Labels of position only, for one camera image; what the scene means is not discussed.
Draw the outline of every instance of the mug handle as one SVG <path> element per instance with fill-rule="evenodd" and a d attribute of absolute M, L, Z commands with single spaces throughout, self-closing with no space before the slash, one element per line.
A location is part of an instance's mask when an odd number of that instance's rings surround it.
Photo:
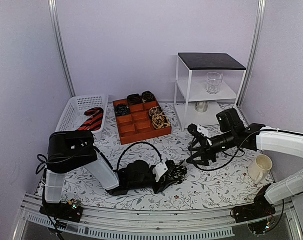
<path fill-rule="evenodd" d="M 263 172 L 260 172 L 258 177 L 255 179 L 254 183 L 255 184 L 259 184 L 264 178 L 264 173 Z"/>

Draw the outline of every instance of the shelf leg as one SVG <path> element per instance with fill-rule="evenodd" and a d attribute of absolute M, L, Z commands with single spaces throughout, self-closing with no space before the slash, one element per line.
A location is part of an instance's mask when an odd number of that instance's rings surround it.
<path fill-rule="evenodd" d="M 192 85 L 192 76 L 193 71 L 189 70 L 188 76 L 188 88 L 187 88 L 187 96 L 186 96 L 186 105 L 185 105 L 185 113 L 183 115 L 183 120 L 181 121 L 181 131 L 183 132 L 186 125 L 186 117 L 187 117 L 187 110 L 188 110 L 188 103 L 190 102 L 190 93 L 191 93 L 191 85 Z"/>
<path fill-rule="evenodd" d="M 178 82 L 178 74 L 180 69 L 180 59 L 177 55 L 177 63 L 176 63 L 176 82 L 175 82 L 175 97 L 173 99 L 173 104 L 176 105 L 177 103 L 177 82 Z"/>
<path fill-rule="evenodd" d="M 246 72 L 247 72 L 246 70 L 243 71 L 243 75 L 242 75 L 240 87 L 239 87 L 239 90 L 238 90 L 238 93 L 237 93 L 237 97 L 236 97 L 236 100 L 235 100 L 235 104 L 234 104 L 234 107 L 235 107 L 235 108 L 238 106 L 238 101 L 239 101 L 239 99 L 240 99 L 241 91 L 242 91 L 242 88 L 243 88 L 244 82 L 245 82 Z"/>

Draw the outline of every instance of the black shelf top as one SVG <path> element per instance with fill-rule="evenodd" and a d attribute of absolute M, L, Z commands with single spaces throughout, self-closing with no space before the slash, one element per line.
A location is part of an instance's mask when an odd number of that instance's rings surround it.
<path fill-rule="evenodd" d="M 227 53 L 178 53 L 189 70 L 242 70 L 246 67 Z"/>

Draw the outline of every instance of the white shelf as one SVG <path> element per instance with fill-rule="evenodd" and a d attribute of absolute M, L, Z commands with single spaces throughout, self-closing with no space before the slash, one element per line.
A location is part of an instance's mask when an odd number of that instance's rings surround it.
<path fill-rule="evenodd" d="M 187 101 L 188 80 L 178 80 L 177 83 L 181 94 Z M 217 94 L 209 94 L 206 91 L 206 83 L 204 81 L 191 81 L 189 102 L 231 100 L 236 99 L 236 97 L 236 93 L 224 81 L 221 83 L 220 92 Z"/>
<path fill-rule="evenodd" d="M 190 124 L 200 124 L 202 126 L 218 125 L 216 115 L 222 111 L 216 102 L 211 102 L 206 112 L 195 110 L 195 103 L 188 104 L 186 119 L 184 120 L 185 104 L 176 104 L 175 110 L 180 124 L 185 123 L 184 128 Z"/>

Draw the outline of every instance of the white wall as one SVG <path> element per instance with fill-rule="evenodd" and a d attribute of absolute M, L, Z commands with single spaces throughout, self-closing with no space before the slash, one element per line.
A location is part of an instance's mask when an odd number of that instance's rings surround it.
<path fill-rule="evenodd" d="M 173 101 L 178 52 L 228 53 L 246 66 L 258 2 L 57 1 L 76 94 L 109 93 L 117 100 L 150 90 Z M 235 91 L 241 79 L 240 71 L 224 74 Z"/>
<path fill-rule="evenodd" d="M 303 0 L 267 1 L 244 105 L 250 123 L 303 132 Z M 303 160 L 268 153 L 280 181 L 303 168 Z M 303 194 L 293 198 L 303 227 Z"/>
<path fill-rule="evenodd" d="M 68 99 L 47 1 L 0 0 L 0 240 L 36 189 L 36 155 Z"/>

